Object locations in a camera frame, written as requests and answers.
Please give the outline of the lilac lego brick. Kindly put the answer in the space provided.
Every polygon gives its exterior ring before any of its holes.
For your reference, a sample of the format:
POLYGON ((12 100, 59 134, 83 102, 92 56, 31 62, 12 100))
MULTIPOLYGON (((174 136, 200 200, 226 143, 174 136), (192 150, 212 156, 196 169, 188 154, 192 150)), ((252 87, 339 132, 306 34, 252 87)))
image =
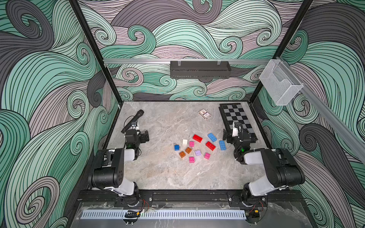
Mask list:
POLYGON ((202 154, 200 150, 195 150, 194 152, 196 156, 200 156, 202 154))

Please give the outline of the small blue lego brick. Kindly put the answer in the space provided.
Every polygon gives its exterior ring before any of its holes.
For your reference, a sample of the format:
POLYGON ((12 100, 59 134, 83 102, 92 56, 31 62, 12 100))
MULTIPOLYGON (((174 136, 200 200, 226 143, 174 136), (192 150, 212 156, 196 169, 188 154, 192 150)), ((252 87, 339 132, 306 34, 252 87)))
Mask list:
POLYGON ((179 151, 179 150, 180 150, 180 146, 179 146, 179 145, 177 145, 177 144, 176 144, 176 145, 174 145, 174 150, 175 150, 175 151, 179 151))

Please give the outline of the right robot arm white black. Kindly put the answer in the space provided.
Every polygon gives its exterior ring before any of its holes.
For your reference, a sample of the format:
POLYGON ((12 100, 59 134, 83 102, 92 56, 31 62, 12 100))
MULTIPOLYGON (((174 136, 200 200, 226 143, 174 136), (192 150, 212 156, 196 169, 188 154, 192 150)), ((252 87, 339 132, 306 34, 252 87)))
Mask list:
POLYGON ((234 146, 233 155, 243 165, 263 165, 265 175, 248 182, 241 192, 242 201, 266 196, 276 190, 301 185, 305 175, 288 149, 259 148, 251 149, 250 133, 246 129, 234 129, 230 134, 223 131, 222 139, 234 146))

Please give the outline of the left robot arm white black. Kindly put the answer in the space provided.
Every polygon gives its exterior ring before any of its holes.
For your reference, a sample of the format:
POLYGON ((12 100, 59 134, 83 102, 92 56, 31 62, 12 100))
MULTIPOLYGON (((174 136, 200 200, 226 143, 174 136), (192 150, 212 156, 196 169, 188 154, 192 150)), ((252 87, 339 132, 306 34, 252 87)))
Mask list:
POLYGON ((88 184, 93 190, 109 190, 120 197, 138 197, 138 186, 124 177, 124 166, 126 162, 138 159, 140 144, 149 141, 149 133, 131 129, 126 131, 125 139, 123 148, 97 152, 88 177, 88 184))

